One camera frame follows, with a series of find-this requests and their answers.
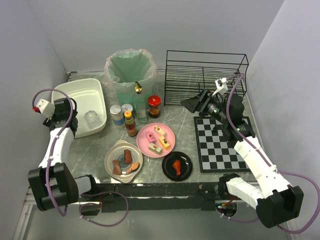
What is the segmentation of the cream cake piece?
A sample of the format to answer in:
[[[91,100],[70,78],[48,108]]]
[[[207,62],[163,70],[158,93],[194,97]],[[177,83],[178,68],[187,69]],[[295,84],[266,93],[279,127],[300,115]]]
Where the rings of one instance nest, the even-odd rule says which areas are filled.
[[[166,131],[164,130],[164,129],[162,129],[160,126],[158,126],[158,125],[156,125],[155,127],[154,127],[154,131],[156,132],[156,133],[158,133],[159,135],[161,135],[161,136],[165,136],[166,135]]]

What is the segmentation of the yellow cake piece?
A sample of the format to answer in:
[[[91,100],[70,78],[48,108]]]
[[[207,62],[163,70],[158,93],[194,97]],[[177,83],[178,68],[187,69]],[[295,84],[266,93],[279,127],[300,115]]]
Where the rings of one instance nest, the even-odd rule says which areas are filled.
[[[168,150],[171,147],[170,143],[164,136],[159,137],[159,142],[161,143],[161,145],[165,150]]]

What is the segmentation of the green white cake piece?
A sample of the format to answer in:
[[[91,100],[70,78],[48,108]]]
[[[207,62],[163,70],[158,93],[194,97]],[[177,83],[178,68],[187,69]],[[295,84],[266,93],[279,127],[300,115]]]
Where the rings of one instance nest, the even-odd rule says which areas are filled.
[[[157,155],[162,153],[162,148],[152,142],[149,144],[148,149]]]

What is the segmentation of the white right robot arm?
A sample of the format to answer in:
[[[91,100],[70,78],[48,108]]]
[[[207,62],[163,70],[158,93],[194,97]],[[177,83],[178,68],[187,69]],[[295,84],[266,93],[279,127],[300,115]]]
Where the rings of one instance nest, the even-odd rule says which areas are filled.
[[[243,98],[202,90],[180,103],[191,113],[211,116],[222,124],[222,134],[242,157],[259,187],[243,180],[236,173],[219,178],[218,192],[222,198],[235,196],[255,209],[260,222],[267,228],[280,225],[299,216],[304,193],[292,186],[271,163],[261,148],[252,127],[244,120]]]

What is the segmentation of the clear wine glass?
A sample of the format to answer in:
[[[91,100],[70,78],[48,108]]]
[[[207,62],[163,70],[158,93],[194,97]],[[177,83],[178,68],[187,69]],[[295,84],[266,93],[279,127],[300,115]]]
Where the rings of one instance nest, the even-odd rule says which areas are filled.
[[[85,113],[84,119],[87,127],[92,130],[98,128],[102,124],[100,116],[94,110],[89,110]]]

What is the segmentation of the pink cake piece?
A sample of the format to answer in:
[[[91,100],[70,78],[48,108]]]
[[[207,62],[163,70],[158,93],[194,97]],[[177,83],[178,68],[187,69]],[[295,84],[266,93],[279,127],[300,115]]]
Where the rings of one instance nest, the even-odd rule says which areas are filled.
[[[146,137],[146,139],[148,140],[149,143],[153,143],[155,141],[151,131],[146,131],[145,132],[145,137]]]

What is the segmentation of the pink plate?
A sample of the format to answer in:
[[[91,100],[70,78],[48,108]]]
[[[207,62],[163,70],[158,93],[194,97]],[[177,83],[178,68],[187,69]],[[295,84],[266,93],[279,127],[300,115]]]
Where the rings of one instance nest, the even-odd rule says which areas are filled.
[[[160,129],[165,131],[164,138],[169,143],[168,149],[165,149],[163,147],[163,145],[161,144],[161,142],[159,140],[161,135],[155,130],[155,126],[158,126]],[[151,132],[151,134],[155,140],[154,145],[162,148],[160,154],[157,154],[149,149],[150,142],[147,140],[146,132]],[[137,147],[145,156],[147,156],[149,158],[163,158],[163,157],[165,157],[174,149],[175,144],[176,144],[176,136],[175,136],[174,132],[172,131],[172,129],[169,126],[167,126],[163,123],[159,123],[159,122],[149,123],[149,124],[145,125],[144,127],[142,127],[139,130],[139,132],[136,136]]]

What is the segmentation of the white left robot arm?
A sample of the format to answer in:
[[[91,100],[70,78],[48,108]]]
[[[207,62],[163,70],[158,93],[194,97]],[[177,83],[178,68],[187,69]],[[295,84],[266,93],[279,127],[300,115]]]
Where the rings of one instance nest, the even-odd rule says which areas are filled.
[[[33,110],[46,117],[43,125],[50,134],[43,160],[28,173],[36,205],[40,211],[47,211],[76,203],[82,194],[93,193],[97,186],[92,175],[74,178],[66,165],[78,129],[77,104],[68,98],[54,102],[40,99]]]

